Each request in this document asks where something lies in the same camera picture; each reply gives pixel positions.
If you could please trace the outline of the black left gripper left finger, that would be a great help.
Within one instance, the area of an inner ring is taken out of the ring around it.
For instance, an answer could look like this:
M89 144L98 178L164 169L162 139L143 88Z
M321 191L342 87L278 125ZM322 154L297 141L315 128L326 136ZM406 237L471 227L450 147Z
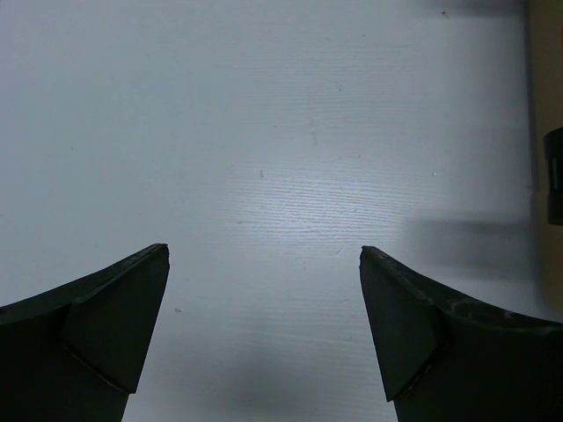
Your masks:
M170 270L166 244L1 308L3 421L120 421Z

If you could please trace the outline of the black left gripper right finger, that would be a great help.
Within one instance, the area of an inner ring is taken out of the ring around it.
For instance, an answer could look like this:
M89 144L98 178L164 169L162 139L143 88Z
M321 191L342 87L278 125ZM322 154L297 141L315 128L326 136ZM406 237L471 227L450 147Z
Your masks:
M373 246L360 279L398 420L561 420L560 323L482 302Z

